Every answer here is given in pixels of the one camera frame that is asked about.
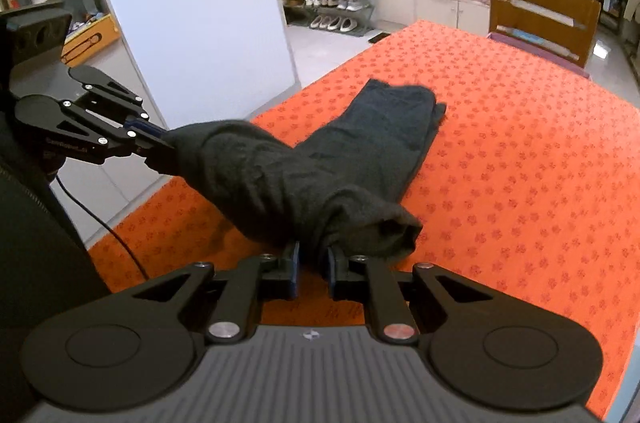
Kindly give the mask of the wooden chair by basket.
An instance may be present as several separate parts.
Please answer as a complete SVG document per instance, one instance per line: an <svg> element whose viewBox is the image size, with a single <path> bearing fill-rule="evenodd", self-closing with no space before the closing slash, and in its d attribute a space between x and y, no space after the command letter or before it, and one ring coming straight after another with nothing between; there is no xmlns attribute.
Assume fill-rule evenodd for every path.
<svg viewBox="0 0 640 423"><path fill-rule="evenodd" d="M585 68L600 14L596 0L490 0L489 31Z"/></svg>

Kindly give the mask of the dark jacket of person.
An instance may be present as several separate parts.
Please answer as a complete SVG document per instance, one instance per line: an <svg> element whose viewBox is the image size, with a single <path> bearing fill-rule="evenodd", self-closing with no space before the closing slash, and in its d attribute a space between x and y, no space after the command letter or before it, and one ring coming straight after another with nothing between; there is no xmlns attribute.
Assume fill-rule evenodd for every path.
<svg viewBox="0 0 640 423"><path fill-rule="evenodd" d="M1 420L40 402L20 351L44 320L110 294L25 139L1 117Z"/></svg>

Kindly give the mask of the purple laundry basket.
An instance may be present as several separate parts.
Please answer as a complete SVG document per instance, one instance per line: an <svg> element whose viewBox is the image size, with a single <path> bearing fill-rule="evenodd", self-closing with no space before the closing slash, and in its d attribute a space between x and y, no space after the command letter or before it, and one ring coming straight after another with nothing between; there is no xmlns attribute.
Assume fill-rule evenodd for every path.
<svg viewBox="0 0 640 423"><path fill-rule="evenodd" d="M490 32L487 37L489 39L494 40L495 42L501 42L502 44L509 45L519 50L523 50L534 56L552 62L556 65L559 65L561 68L565 68L565 70L571 71L579 76L585 77L585 79L590 79L590 75L580 66L565 60L564 58L558 56L555 53L552 53L548 50L542 49L538 46L532 45L529 42L523 42L521 39L514 38L509 35Z"/></svg>

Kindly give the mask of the orange floral table mat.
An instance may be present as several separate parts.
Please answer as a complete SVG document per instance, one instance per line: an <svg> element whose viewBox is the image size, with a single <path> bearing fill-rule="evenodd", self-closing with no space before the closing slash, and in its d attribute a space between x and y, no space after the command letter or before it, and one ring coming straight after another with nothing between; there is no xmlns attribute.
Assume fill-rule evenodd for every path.
<svg viewBox="0 0 640 423"><path fill-rule="evenodd" d="M565 68L420 21L258 116L296 144L370 79L430 88L447 110L402 200L429 261L586 327L603 351L589 399L610 414L639 326L639 112Z"/></svg>

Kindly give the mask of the dark grey sweatpants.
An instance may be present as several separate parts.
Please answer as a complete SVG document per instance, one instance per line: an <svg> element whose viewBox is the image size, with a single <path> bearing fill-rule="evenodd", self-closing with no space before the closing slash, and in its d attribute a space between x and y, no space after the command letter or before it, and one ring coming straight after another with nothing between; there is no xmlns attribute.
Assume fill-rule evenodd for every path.
<svg viewBox="0 0 640 423"><path fill-rule="evenodd" d="M431 89L371 79L296 146L245 120L217 120L166 132L145 162L186 180L248 239L399 261L422 230L400 202L445 113Z"/></svg>

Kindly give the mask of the black floor mat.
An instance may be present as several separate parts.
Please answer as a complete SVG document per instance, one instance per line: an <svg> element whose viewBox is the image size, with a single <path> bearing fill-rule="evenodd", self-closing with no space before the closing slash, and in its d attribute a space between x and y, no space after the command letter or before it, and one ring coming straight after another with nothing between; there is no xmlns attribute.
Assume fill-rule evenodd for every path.
<svg viewBox="0 0 640 423"><path fill-rule="evenodd" d="M390 33L381 32L369 38L368 42L370 42L370 44L377 44L381 40L386 39L388 36L390 36Z"/></svg>

